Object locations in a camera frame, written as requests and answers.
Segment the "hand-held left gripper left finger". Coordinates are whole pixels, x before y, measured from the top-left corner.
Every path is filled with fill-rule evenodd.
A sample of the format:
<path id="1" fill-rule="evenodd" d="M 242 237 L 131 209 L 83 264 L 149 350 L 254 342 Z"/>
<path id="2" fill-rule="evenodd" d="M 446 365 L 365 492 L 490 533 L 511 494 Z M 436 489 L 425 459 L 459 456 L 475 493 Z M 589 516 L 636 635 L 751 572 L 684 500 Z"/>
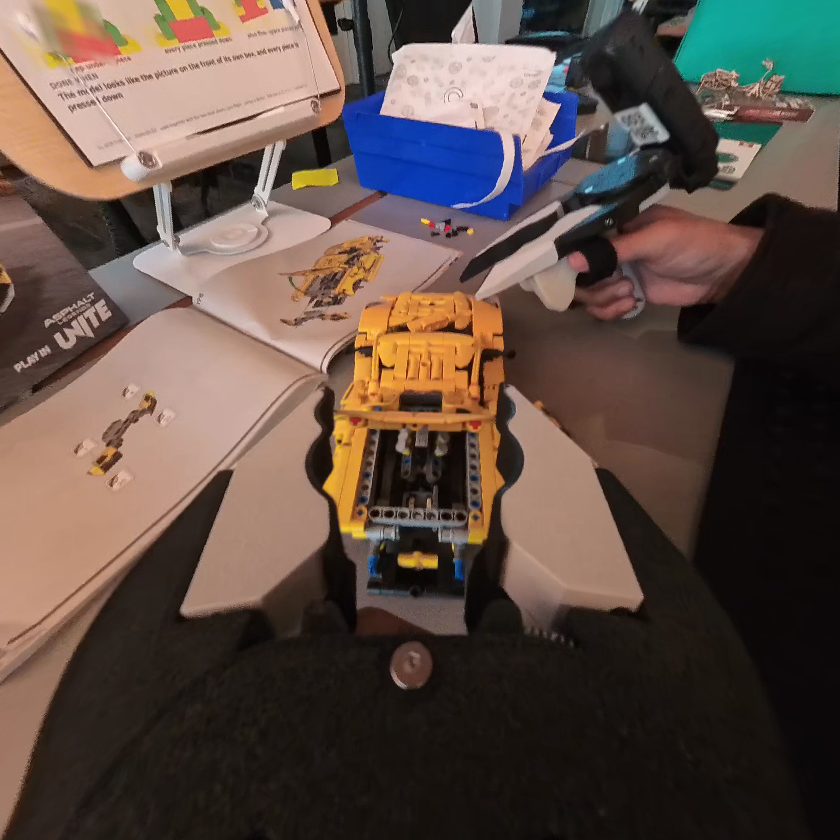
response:
<path id="1" fill-rule="evenodd" d="M 344 551 L 332 468 L 334 395 L 316 388 L 239 460 L 181 606 L 185 618 L 237 610 L 301 625 L 330 602 L 355 625 L 356 569 Z"/>

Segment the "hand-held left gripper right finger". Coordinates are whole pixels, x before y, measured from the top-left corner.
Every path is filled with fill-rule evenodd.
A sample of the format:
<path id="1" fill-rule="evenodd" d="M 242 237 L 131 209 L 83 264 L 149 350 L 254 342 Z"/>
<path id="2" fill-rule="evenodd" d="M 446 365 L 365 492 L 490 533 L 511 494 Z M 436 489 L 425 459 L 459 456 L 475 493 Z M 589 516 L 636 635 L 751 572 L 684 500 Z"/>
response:
<path id="1" fill-rule="evenodd" d="M 636 614 L 644 594 L 591 458 L 511 385 L 497 431 L 502 486 L 469 571 L 468 631 L 493 603 L 543 631 L 572 609 Z"/>

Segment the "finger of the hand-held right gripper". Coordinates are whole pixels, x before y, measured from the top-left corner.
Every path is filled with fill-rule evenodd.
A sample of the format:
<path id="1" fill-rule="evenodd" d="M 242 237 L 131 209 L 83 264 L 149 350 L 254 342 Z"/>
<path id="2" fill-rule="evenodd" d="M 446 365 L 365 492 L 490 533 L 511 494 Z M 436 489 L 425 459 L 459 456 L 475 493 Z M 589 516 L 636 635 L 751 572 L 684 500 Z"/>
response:
<path id="1" fill-rule="evenodd" d="M 475 299 L 489 299 L 559 264 L 558 249 L 554 243 L 557 236 L 555 229 L 550 228 L 510 256 L 496 260 L 476 290 Z"/>
<path id="2" fill-rule="evenodd" d="M 578 227 L 579 224 L 579 210 L 567 213 L 561 201 L 554 201 L 526 217 L 483 248 L 465 266 L 459 277 L 459 282 L 467 284 L 476 278 L 484 279 L 489 268 L 496 260 L 510 256 L 516 249 L 546 233 L 550 228 L 554 228 L 558 234 L 554 240 L 556 245 L 557 240 Z M 556 246 L 559 256 L 560 247 Z"/>

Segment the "yellow brick car model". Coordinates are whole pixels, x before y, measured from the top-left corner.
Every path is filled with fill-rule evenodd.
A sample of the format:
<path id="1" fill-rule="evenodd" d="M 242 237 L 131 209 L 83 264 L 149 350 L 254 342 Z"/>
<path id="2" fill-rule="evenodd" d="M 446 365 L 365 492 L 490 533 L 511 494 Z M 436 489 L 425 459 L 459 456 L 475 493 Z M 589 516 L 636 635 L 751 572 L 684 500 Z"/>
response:
<path id="1" fill-rule="evenodd" d="M 460 291 L 362 311 L 323 488 L 342 534 L 367 543 L 369 592 L 465 596 L 503 483 L 504 349 L 498 305 Z"/>

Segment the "person's right forearm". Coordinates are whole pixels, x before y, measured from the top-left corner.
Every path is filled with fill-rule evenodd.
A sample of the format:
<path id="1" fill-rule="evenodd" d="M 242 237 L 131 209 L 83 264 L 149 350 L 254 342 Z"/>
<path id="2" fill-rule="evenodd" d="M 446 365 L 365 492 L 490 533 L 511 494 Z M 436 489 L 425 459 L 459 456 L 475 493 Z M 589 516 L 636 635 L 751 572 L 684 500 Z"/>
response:
<path id="1" fill-rule="evenodd" d="M 759 245 L 719 302 L 682 308 L 682 343 L 838 384 L 839 216 L 768 194 L 731 220 Z"/>

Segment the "grey desk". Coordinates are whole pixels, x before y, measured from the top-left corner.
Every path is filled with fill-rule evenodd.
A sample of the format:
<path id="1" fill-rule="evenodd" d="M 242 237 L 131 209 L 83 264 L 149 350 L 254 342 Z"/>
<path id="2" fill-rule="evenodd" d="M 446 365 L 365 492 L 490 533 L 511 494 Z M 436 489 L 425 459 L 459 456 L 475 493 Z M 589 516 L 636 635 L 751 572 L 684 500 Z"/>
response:
<path id="1" fill-rule="evenodd" d="M 542 400 L 692 557 L 732 363 L 680 343 L 674 309 L 607 324 L 581 309 L 552 314 L 520 290 L 503 293 L 501 306 L 517 354 L 512 384 Z M 81 636 L 138 558 L 2 679 L 3 755 L 26 751 Z"/>

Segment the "person's right hand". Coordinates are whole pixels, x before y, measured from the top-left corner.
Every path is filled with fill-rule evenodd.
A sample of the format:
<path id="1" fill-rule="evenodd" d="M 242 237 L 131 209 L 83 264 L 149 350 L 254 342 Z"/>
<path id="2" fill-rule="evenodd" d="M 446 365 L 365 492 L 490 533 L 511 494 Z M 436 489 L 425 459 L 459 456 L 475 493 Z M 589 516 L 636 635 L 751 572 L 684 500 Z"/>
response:
<path id="1" fill-rule="evenodd" d="M 752 263 L 766 232 L 655 205 L 608 241 L 617 263 L 633 267 L 648 303 L 734 309 L 753 304 Z"/>

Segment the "wooden model kit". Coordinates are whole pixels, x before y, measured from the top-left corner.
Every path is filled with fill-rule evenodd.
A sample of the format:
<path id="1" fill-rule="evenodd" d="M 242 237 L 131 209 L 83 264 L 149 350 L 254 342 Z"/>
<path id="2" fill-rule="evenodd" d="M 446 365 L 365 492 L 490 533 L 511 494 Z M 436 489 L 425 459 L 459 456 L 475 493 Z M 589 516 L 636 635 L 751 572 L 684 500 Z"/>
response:
<path id="1" fill-rule="evenodd" d="M 695 91 L 701 110 L 712 121 L 743 123 L 806 123 L 814 113 L 810 99 L 782 92 L 784 76 L 774 62 L 762 62 L 760 79 L 741 84 L 735 70 L 704 74 Z"/>

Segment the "green panel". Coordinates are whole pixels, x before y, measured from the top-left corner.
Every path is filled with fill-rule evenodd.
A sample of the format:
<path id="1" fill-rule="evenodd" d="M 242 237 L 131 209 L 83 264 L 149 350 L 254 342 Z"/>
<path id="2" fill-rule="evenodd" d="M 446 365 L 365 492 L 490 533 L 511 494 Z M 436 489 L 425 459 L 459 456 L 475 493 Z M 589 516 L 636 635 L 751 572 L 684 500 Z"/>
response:
<path id="1" fill-rule="evenodd" d="M 699 1 L 675 55 L 687 81 L 734 70 L 741 83 L 759 79 L 765 60 L 783 91 L 839 93 L 838 1 Z"/>

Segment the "white printed card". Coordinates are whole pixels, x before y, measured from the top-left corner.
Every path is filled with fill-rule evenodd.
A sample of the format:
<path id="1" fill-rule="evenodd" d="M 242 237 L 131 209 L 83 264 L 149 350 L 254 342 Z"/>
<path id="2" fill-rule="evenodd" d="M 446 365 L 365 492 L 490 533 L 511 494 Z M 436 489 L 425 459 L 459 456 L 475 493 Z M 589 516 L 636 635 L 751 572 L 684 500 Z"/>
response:
<path id="1" fill-rule="evenodd" d="M 762 143 L 721 138 L 717 145 L 717 174 L 710 186 L 728 190 L 738 184 L 763 148 Z"/>

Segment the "blue plastic bin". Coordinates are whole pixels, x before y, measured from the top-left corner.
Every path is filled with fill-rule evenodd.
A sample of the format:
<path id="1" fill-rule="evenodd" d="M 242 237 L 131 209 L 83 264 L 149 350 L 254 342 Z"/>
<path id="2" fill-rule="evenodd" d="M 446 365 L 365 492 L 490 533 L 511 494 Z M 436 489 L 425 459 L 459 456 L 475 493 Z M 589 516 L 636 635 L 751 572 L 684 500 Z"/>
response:
<path id="1" fill-rule="evenodd" d="M 571 157 L 578 97 L 549 92 L 560 105 L 552 144 L 533 165 L 522 165 L 520 139 L 381 115 L 383 91 L 346 103 L 343 126 L 359 183 L 370 190 L 508 221 Z"/>

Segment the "open instruction booklet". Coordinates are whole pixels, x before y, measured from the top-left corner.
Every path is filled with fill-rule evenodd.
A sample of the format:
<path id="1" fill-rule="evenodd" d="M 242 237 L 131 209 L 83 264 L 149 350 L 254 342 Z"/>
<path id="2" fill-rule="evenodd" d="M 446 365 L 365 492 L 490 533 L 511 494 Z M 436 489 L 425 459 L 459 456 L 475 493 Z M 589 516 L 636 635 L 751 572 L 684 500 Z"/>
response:
<path id="1" fill-rule="evenodd" d="M 215 271 L 2 426 L 2 679 L 307 394 L 366 305 L 459 252 L 346 219 Z"/>

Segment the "white patterned paper bag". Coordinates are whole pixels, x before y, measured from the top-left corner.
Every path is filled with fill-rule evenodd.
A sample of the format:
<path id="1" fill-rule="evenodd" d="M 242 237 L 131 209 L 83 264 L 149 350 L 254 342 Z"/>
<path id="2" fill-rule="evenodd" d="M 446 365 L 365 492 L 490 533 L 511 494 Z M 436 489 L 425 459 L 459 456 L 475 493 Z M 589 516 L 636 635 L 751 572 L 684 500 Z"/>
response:
<path id="1" fill-rule="evenodd" d="M 517 136 L 527 170 L 552 144 L 560 105 L 547 91 L 555 54 L 525 45 L 406 45 L 380 114 Z"/>

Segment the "black fleece-lined jacket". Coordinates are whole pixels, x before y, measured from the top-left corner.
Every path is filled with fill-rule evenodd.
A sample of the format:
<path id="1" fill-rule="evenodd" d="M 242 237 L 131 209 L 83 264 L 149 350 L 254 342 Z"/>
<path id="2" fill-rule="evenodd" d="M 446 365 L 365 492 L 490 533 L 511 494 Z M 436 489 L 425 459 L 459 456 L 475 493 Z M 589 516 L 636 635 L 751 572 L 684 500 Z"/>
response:
<path id="1" fill-rule="evenodd" d="M 735 363 L 695 563 L 780 724 L 814 838 L 839 838 L 838 387 Z"/>

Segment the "car set box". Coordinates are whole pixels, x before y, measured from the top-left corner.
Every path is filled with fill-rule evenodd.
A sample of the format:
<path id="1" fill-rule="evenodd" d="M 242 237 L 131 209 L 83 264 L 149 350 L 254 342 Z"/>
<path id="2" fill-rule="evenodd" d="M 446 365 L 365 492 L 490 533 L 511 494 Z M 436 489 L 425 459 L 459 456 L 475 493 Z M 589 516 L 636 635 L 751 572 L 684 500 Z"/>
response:
<path id="1" fill-rule="evenodd" d="M 20 196 L 1 199 L 1 409 L 128 318 Z"/>

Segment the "printed instruction sheet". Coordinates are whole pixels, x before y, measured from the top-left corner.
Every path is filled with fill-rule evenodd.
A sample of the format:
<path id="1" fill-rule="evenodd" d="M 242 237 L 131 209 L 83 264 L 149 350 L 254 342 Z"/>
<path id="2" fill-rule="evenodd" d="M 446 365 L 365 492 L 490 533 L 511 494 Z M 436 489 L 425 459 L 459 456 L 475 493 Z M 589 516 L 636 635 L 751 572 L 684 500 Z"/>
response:
<path id="1" fill-rule="evenodd" d="M 2 2 L 2 57 L 92 166 L 340 89 L 307 2 Z"/>

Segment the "wooden document stand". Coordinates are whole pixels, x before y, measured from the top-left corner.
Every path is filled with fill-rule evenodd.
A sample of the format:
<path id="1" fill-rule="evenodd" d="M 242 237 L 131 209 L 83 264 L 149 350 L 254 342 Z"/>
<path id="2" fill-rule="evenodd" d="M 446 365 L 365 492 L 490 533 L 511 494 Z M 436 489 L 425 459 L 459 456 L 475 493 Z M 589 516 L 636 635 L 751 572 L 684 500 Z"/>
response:
<path id="1" fill-rule="evenodd" d="M 343 73 L 322 3 L 307 3 L 340 80 L 340 89 L 333 94 L 92 166 L 2 57 L 2 152 L 47 186 L 87 200 L 116 200 L 152 189 L 161 243 L 151 248 L 150 255 L 137 256 L 134 266 L 190 296 L 204 278 L 219 270 L 317 237 L 330 228 L 326 217 L 270 200 L 287 142 L 336 120 L 344 103 Z M 259 151 L 264 154 L 257 184 L 246 203 L 176 233 L 172 212 L 176 180 Z"/>

